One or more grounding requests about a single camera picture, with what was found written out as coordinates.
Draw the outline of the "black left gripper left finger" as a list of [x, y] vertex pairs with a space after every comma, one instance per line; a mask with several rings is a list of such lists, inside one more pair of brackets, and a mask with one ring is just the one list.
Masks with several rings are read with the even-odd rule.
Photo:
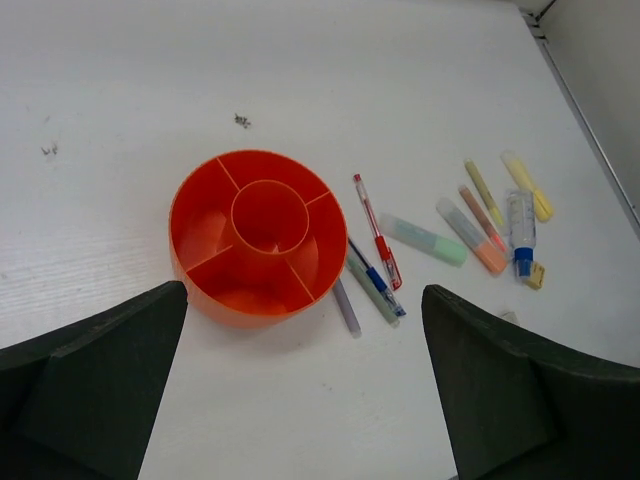
[[2, 349], [2, 478], [137, 478], [187, 306], [169, 281]]

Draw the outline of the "green highlighter marker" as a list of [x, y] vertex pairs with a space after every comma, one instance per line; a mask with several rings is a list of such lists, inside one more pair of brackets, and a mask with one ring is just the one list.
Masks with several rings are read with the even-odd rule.
[[394, 215], [380, 214], [378, 226], [384, 235], [449, 265], [460, 267], [467, 260], [467, 249], [462, 244]]

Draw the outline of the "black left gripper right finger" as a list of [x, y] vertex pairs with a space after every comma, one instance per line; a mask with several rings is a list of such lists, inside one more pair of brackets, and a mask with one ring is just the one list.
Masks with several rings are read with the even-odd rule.
[[556, 343], [451, 291], [421, 303], [460, 479], [636, 479], [639, 371]]

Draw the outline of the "slim orange highlighter pen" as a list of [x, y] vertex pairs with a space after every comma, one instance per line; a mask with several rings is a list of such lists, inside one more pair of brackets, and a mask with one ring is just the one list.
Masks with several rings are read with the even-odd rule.
[[484, 213], [482, 207], [480, 206], [470, 189], [466, 185], [461, 185], [458, 187], [458, 192], [474, 215], [475, 219], [478, 221], [484, 233], [487, 235], [492, 245], [503, 254], [505, 254], [507, 252], [507, 247], [501, 235], [489, 220], [488, 216]]

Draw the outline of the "clear glue bottle blue cap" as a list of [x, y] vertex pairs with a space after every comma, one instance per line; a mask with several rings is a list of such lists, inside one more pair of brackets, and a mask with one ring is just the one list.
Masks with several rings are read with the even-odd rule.
[[506, 205], [516, 278], [524, 281], [531, 276], [536, 247], [533, 194], [529, 190], [511, 190]]

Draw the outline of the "orange highlighter marker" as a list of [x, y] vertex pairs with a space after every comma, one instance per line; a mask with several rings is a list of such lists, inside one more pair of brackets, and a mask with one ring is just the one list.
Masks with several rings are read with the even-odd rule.
[[506, 269], [505, 257], [450, 199], [441, 197], [436, 210], [492, 275], [500, 275]]

